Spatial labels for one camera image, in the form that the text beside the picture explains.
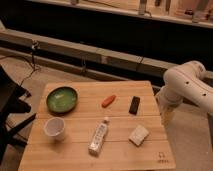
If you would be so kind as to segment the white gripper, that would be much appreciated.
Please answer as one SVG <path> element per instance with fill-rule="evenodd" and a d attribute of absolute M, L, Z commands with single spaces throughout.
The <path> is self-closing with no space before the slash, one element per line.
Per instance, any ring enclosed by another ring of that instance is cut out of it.
<path fill-rule="evenodd" d="M 159 105 L 159 109 L 160 109 L 162 124 L 164 126 L 166 126 L 166 125 L 169 124 L 169 122 L 173 118 L 173 110 L 174 110 L 174 108 L 171 107 L 171 106 L 168 106 L 168 105 L 166 105 L 164 103 L 161 103 Z"/>

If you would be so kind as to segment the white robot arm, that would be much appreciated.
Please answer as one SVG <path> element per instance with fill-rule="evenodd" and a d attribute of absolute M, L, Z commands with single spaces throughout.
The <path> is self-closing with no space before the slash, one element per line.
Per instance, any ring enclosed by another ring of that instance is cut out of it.
<path fill-rule="evenodd" d="M 163 125 L 172 120 L 172 111 L 184 98 L 213 116 L 213 87 L 202 81 L 205 73 L 206 69 L 199 61 L 189 61 L 165 71 L 164 85 L 155 95 Z"/>

